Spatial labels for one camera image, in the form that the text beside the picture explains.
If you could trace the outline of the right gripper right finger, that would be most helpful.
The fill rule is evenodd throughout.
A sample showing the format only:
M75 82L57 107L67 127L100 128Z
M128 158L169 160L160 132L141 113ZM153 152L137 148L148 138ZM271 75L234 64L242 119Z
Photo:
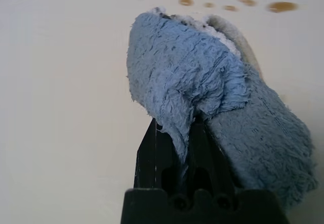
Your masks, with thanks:
M189 183L193 191L234 191L226 157L202 121L189 133Z

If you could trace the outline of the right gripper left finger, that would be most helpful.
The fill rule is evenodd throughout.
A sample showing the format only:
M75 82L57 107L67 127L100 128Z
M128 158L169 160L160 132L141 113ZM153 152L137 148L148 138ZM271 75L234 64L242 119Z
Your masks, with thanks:
M187 158L180 158L170 135L153 118L137 150L134 188L188 191Z

